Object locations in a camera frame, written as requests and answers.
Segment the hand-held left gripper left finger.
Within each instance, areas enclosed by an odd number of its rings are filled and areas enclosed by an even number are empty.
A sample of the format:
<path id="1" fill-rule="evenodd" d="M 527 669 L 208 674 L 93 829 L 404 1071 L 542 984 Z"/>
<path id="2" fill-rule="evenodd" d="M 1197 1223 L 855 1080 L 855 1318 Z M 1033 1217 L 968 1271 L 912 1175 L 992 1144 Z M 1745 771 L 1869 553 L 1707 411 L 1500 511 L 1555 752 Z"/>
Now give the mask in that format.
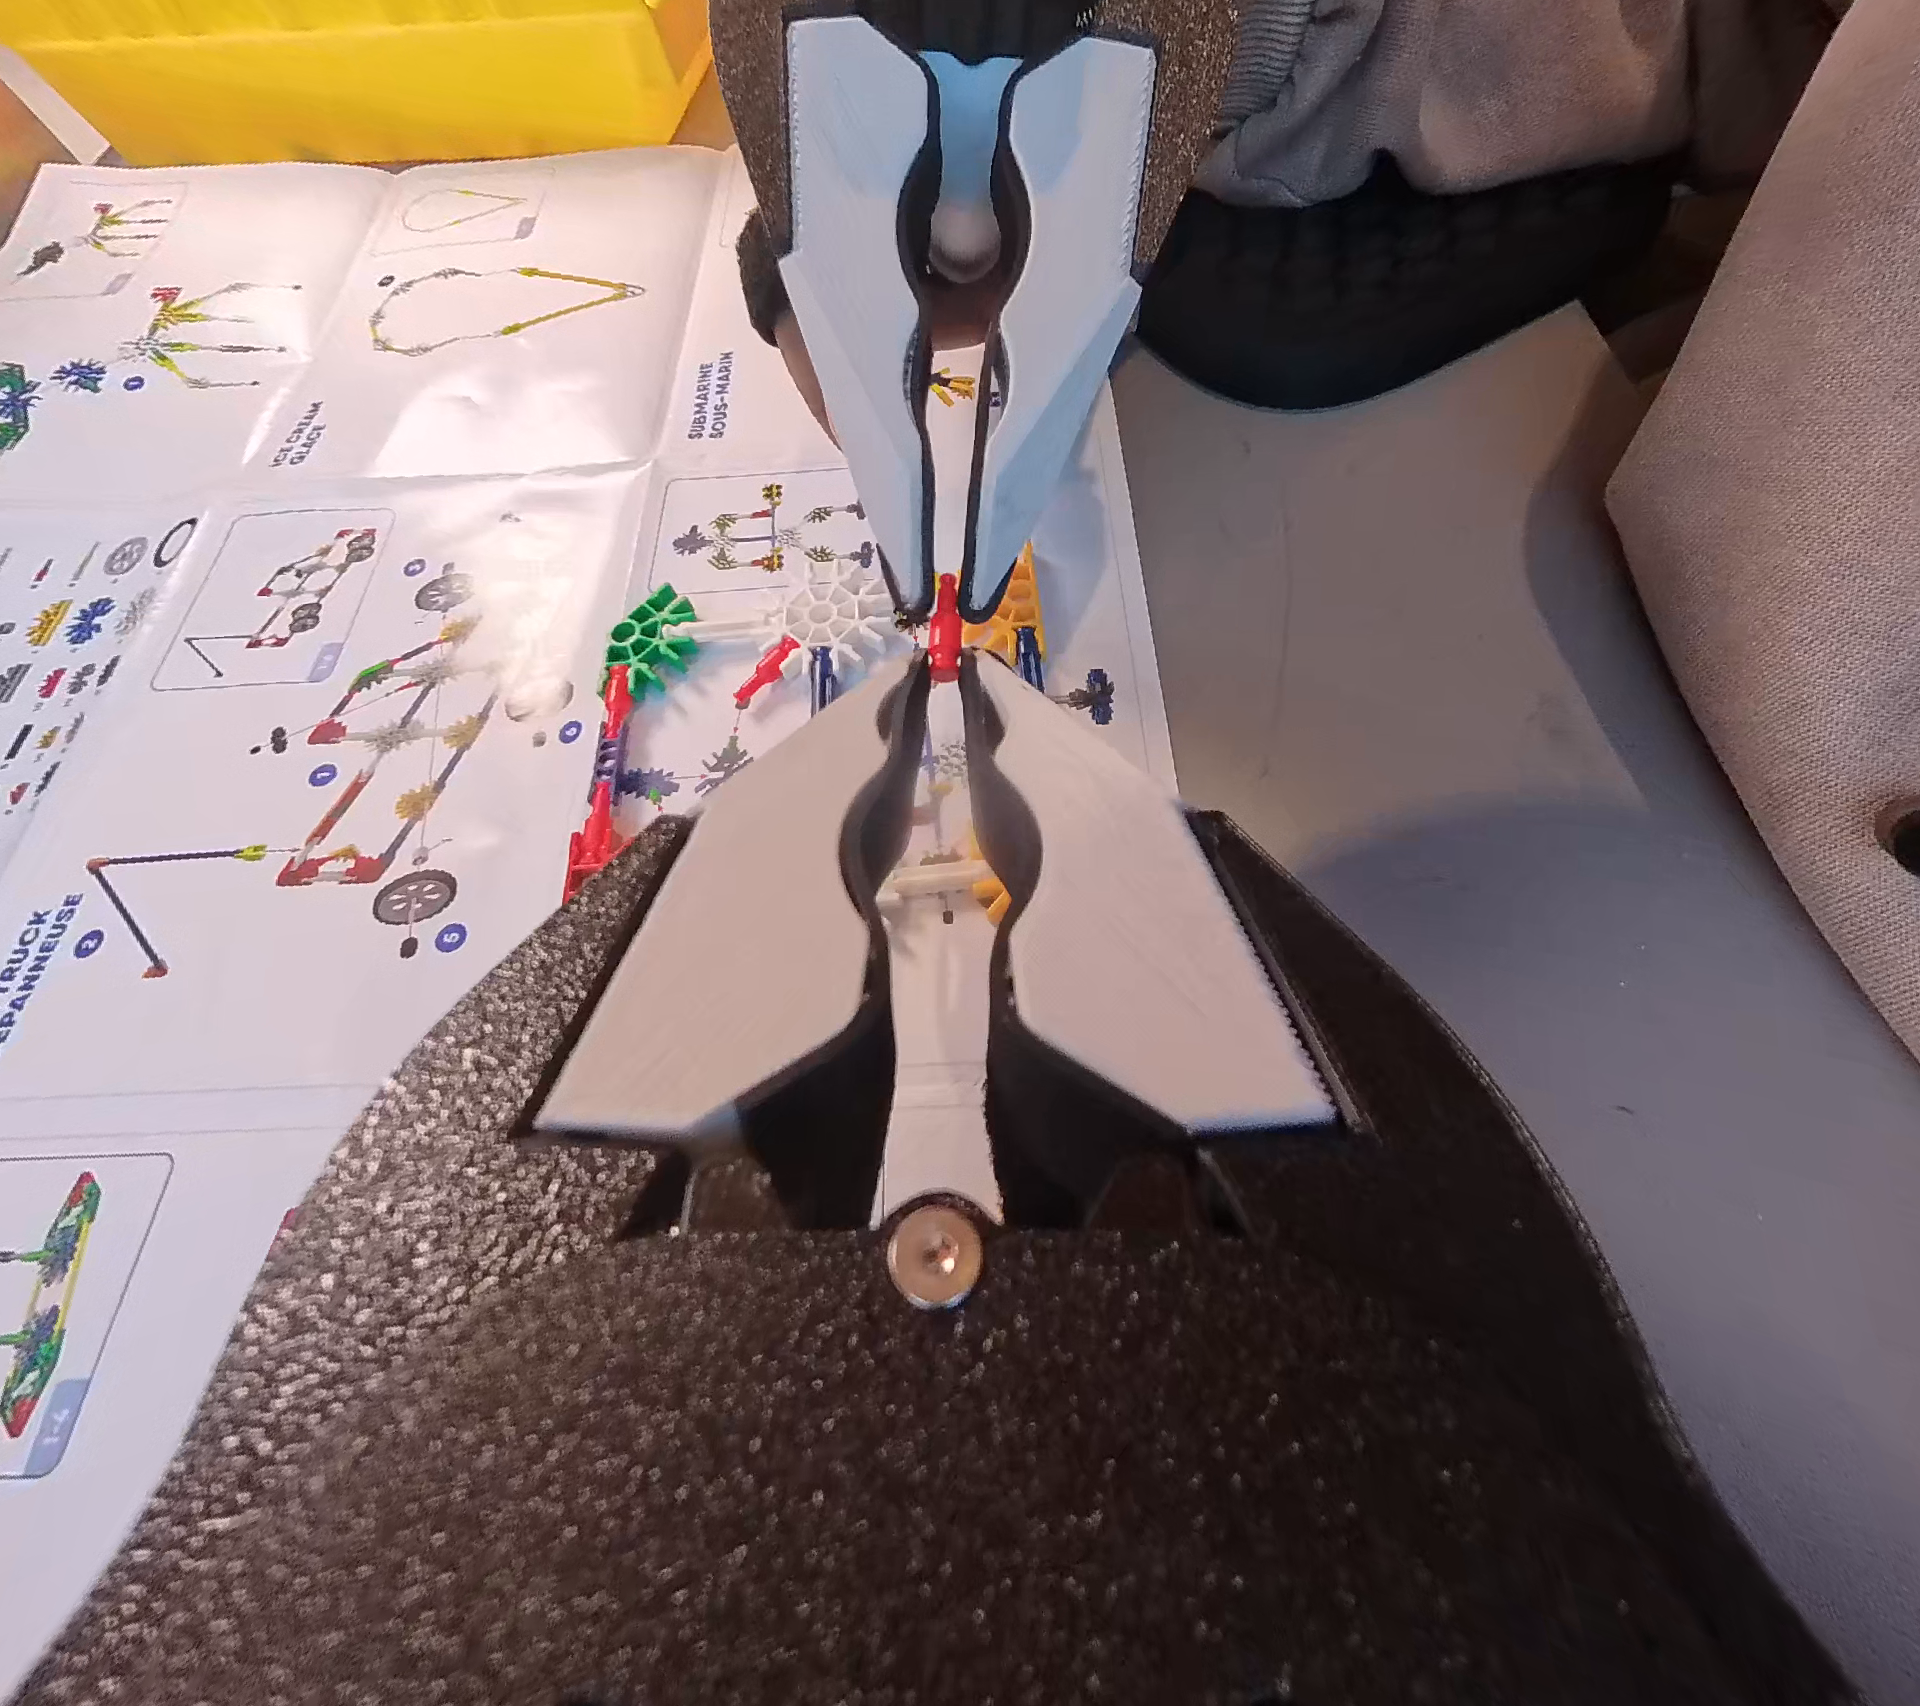
<path id="1" fill-rule="evenodd" d="M 912 787 L 916 669 L 718 787 L 571 1016 L 541 1134 L 748 1157 L 789 1223 L 865 1226 L 897 1066 L 876 886 Z"/>

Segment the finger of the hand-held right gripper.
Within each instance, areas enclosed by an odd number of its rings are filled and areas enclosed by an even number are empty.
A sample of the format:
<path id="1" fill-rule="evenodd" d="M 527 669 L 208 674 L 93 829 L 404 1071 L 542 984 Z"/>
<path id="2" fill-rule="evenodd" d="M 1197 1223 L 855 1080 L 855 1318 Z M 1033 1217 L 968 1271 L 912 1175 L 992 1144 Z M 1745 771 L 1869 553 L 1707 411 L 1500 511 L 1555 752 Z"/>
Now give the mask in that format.
<path id="1" fill-rule="evenodd" d="M 998 163 L 1020 266 L 992 323 L 1002 402 L 975 426 L 968 592 L 992 592 L 1020 559 L 1139 319 L 1156 78 L 1149 43 L 1077 39 L 1002 93 Z"/>
<path id="2" fill-rule="evenodd" d="M 789 23 L 783 287 L 888 585 L 930 585 L 929 217 L 938 84 L 871 23 Z"/>

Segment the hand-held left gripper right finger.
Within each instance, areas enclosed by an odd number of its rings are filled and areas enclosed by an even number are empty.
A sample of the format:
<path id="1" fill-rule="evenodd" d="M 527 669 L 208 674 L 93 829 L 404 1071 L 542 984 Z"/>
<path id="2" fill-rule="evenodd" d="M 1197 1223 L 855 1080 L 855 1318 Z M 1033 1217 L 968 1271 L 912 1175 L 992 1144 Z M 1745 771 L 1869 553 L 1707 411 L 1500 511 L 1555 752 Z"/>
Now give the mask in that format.
<path id="1" fill-rule="evenodd" d="M 1009 908 L 988 1144 L 1009 1223 L 1088 1223 L 1139 1157 L 1339 1129 L 1185 805 L 1009 669 L 959 669 L 972 829 Z"/>

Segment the colourful rod connector toy model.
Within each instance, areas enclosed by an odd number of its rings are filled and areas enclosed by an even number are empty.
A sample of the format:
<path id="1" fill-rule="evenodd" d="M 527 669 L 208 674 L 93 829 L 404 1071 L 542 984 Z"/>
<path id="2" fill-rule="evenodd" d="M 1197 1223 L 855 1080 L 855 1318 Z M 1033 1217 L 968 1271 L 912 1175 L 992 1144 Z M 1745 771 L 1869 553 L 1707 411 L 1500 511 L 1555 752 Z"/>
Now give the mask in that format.
<path id="1" fill-rule="evenodd" d="M 1020 674 L 1020 686 L 1046 690 L 1046 601 L 1033 549 L 1020 549 L 998 610 L 980 621 L 968 621 L 955 610 L 955 580 L 938 580 L 938 608 L 929 627 L 904 627 L 883 580 L 871 580 L 850 553 L 817 553 L 804 575 L 763 610 L 736 615 L 704 615 L 683 587 L 659 585 L 646 592 L 607 638 L 607 676 L 598 676 L 598 747 L 594 747 L 594 779 L 586 779 L 586 811 L 568 846 L 568 896 L 571 898 L 594 875 L 607 875 L 634 831 L 619 829 L 619 805 L 655 805 L 667 798 L 704 798 L 719 785 L 735 785 L 757 752 L 745 747 L 745 717 L 757 702 L 783 697 L 783 686 L 797 686 L 808 702 L 808 717 L 827 709 L 843 690 L 843 674 L 865 654 L 883 654 L 896 638 L 929 638 L 938 669 L 955 669 L 955 654 L 988 650 L 1002 669 Z M 757 660 L 728 690 L 728 732 L 700 761 L 700 771 L 676 771 L 667 756 L 634 765 L 629 738 L 636 721 L 636 708 L 652 697 L 669 697 L 683 674 L 700 669 L 704 650 L 748 646 Z"/>

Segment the toy building instruction sheet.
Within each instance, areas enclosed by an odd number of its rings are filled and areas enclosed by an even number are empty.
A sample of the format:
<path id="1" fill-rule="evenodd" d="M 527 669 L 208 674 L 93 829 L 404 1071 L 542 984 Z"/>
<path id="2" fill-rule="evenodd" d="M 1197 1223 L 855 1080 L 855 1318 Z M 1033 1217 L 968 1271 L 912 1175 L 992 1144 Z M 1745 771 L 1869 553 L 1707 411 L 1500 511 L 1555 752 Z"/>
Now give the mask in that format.
<path id="1" fill-rule="evenodd" d="M 736 166 L 46 166 L 7 222 L 7 1639 L 568 896 Z"/>

